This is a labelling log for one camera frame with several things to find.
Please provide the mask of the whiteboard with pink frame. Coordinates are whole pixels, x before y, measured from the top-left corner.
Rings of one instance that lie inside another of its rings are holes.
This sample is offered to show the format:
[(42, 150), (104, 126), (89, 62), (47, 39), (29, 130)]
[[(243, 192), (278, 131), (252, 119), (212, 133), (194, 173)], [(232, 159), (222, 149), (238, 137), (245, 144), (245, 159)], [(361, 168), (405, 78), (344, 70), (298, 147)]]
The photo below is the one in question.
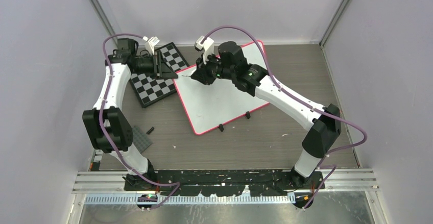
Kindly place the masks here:
[(193, 64), (177, 72), (173, 79), (181, 104), (195, 135), (201, 136), (218, 125), (238, 117), (247, 111), (253, 112), (269, 103), (239, 91), (230, 80), (217, 79), (211, 85), (203, 85), (190, 76)]

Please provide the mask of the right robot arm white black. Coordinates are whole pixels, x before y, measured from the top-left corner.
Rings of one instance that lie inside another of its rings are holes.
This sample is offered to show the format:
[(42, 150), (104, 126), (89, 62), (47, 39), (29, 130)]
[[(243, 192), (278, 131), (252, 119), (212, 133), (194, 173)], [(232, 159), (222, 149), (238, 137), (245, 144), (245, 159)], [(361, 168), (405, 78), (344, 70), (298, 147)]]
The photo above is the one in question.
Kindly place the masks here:
[(339, 108), (312, 102), (280, 83), (269, 70), (248, 63), (242, 48), (234, 41), (219, 45), (215, 55), (213, 40), (200, 37), (195, 49), (202, 54), (196, 60), (193, 80), (204, 85), (211, 85), (217, 79), (230, 80), (239, 91), (269, 102), (307, 130), (290, 181), (301, 189), (309, 185), (312, 173), (341, 134)]

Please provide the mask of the black marker cap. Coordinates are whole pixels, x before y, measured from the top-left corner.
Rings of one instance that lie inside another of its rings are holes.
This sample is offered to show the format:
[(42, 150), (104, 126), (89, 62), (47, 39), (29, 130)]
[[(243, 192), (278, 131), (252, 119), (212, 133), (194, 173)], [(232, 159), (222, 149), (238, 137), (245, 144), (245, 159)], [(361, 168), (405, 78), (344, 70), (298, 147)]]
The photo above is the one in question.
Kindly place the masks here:
[(154, 127), (151, 127), (151, 128), (146, 132), (146, 134), (147, 134), (147, 135), (150, 135), (153, 131), (154, 131)]

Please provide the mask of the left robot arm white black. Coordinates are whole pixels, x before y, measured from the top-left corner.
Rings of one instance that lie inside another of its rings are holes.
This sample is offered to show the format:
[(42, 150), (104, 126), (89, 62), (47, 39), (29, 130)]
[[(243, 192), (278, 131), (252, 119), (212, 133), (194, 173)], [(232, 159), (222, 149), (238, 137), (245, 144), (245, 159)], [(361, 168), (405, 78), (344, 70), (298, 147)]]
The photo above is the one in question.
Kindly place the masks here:
[(141, 37), (148, 51), (145, 56), (137, 54), (136, 34), (117, 34), (116, 37), (117, 48), (112, 54), (106, 50), (106, 43), (112, 37), (102, 44), (106, 72), (103, 87), (92, 109), (83, 112), (82, 119), (93, 148), (115, 157), (126, 168), (126, 183), (151, 190), (160, 183), (152, 163), (133, 143), (133, 129), (122, 112), (122, 102), (132, 74), (157, 79), (174, 79), (177, 74), (163, 62), (161, 53), (155, 51), (157, 37)]

